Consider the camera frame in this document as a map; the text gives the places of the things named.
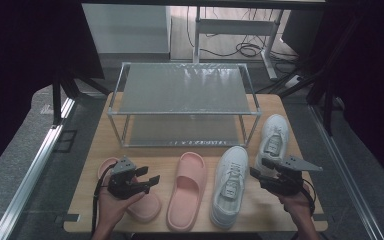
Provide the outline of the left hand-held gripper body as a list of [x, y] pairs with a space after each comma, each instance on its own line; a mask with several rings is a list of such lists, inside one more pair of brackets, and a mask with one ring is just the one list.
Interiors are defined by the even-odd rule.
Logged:
[[126, 200], [140, 192], [147, 193], [145, 182], [135, 180], [136, 165], [126, 156], [118, 160], [111, 170], [107, 190], [116, 198]]

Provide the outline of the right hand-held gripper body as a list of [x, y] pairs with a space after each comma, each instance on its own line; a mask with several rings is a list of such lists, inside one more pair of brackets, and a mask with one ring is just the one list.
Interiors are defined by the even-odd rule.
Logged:
[[266, 177], [266, 184], [262, 186], [269, 192], [283, 196], [297, 194], [303, 186], [303, 171], [322, 171], [323, 168], [295, 156], [281, 160], [275, 169], [274, 177]]

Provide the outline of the pink slide slipper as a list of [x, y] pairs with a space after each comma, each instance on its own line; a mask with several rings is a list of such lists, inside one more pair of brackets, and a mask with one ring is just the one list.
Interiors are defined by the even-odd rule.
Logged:
[[[117, 158], [111, 157], [103, 161], [97, 171], [97, 177], [101, 178], [104, 171], [118, 161]], [[135, 220], [148, 223], [157, 217], [162, 207], [161, 200], [154, 193], [146, 194], [141, 200], [130, 205], [126, 212]]]
[[177, 165], [166, 223], [176, 232], [190, 231], [196, 221], [207, 183], [207, 167], [194, 152], [184, 153]]

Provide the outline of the white lace-up sneaker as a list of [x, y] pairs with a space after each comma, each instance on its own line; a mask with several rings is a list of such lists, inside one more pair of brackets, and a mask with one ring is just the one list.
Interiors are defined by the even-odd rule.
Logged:
[[254, 167], [263, 175], [274, 177], [276, 170], [270, 170], [261, 163], [262, 158], [284, 159], [289, 141], [289, 128], [286, 119], [279, 115], [271, 115], [264, 123], [261, 133], [261, 143]]
[[247, 151], [240, 146], [229, 148], [215, 171], [210, 217], [220, 228], [231, 228], [239, 214], [248, 170]]

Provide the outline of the grey metal shoe rack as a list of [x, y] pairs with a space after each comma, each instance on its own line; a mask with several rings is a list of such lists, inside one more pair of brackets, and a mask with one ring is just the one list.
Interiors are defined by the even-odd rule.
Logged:
[[122, 147], [245, 147], [262, 112], [245, 64], [125, 63], [107, 115]]

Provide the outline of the person's right hand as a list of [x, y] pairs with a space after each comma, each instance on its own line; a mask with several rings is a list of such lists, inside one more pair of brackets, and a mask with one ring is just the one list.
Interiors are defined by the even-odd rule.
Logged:
[[303, 185], [302, 190], [296, 195], [278, 195], [278, 199], [293, 220], [308, 220], [311, 218], [310, 200], [307, 198], [308, 194], [308, 186]]

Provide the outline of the person's left hand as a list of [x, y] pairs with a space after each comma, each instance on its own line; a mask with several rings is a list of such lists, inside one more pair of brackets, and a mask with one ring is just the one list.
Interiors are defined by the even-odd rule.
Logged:
[[118, 199], [107, 190], [109, 179], [109, 176], [104, 178], [103, 186], [101, 187], [98, 197], [99, 214], [96, 231], [101, 233], [111, 233], [114, 227], [123, 218], [128, 207], [145, 196], [144, 192], [140, 192], [126, 200]]

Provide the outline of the black metal stand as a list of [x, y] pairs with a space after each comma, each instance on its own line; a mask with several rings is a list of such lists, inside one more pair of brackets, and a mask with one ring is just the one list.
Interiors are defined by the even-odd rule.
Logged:
[[80, 74], [74, 69], [61, 69], [57, 70], [53, 77], [52, 82], [52, 100], [53, 100], [53, 124], [56, 128], [62, 123], [62, 105], [61, 105], [61, 90], [64, 90], [65, 94], [70, 99], [75, 99], [80, 94], [80, 90], [75, 83], [75, 80], [79, 79], [83, 83], [96, 89], [98, 92], [108, 95], [110, 91], [104, 86], [98, 84], [92, 78], [86, 77], [84, 74]]
[[310, 105], [315, 105], [321, 98], [324, 98], [322, 126], [329, 135], [331, 135], [333, 89], [335, 85], [334, 78], [331, 74], [334, 71], [334, 67], [337, 64], [340, 55], [344, 51], [347, 42], [353, 35], [360, 21], [361, 17], [359, 15], [353, 12], [349, 13], [348, 20], [341, 27], [334, 28], [334, 33], [331, 39], [325, 44], [323, 49], [305, 61], [305, 63], [315, 61], [322, 55], [325, 55], [325, 59], [321, 61], [318, 70], [291, 88], [278, 93], [280, 98], [284, 98], [311, 85], [312, 88], [307, 94], [306, 101]]

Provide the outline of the white power strip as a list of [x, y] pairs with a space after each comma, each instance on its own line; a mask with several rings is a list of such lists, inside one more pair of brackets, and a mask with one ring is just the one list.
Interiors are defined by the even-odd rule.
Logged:
[[303, 77], [301, 77], [299, 75], [295, 75], [288, 82], [285, 83], [285, 87], [286, 88], [291, 88], [291, 87], [297, 85], [302, 80], [303, 80]]

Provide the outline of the dark curtain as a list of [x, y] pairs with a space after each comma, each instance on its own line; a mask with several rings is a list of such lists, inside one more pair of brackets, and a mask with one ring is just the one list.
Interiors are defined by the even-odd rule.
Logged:
[[310, 98], [320, 98], [331, 83], [345, 104], [345, 119], [384, 167], [384, 0], [331, 1], [348, 5], [324, 11], [314, 52], [326, 43], [338, 45], [347, 27], [358, 24]]
[[0, 0], [0, 156], [38, 90], [103, 78], [82, 0]]

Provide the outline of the black computer case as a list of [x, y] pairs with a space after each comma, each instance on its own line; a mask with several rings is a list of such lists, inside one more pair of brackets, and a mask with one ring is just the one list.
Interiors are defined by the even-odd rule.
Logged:
[[282, 41], [301, 59], [308, 58], [322, 18], [322, 11], [291, 10], [281, 37]]

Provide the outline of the white cabinet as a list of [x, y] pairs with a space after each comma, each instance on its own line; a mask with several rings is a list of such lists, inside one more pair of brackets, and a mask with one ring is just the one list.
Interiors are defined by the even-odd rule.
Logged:
[[100, 54], [169, 54], [168, 6], [82, 4]]

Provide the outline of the aluminium floor rail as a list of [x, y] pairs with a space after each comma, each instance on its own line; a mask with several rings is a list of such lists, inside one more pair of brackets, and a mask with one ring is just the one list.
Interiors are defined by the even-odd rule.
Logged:
[[60, 110], [60, 122], [48, 130], [28, 171], [0, 220], [0, 240], [7, 240], [13, 232], [75, 103], [74, 99], [67, 98]]
[[308, 109], [370, 240], [384, 240], [384, 234], [382, 233], [366, 199], [363, 197], [357, 186], [342, 153], [333, 137], [325, 129], [321, 114], [314, 106], [309, 106]]

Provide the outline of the desk with white frame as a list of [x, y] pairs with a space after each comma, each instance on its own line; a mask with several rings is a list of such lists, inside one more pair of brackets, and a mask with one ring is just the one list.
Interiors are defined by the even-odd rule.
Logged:
[[[198, 63], [200, 59], [199, 40], [201, 34], [268, 36], [269, 40], [262, 49], [261, 57], [271, 80], [278, 79], [270, 60], [270, 52], [283, 12], [285, 10], [322, 10], [327, 4], [326, 0], [81, 0], [81, 2], [90, 4], [194, 6], [196, 8], [194, 63]], [[202, 7], [278, 9], [279, 14], [274, 21], [215, 20], [201, 18], [200, 11]]]

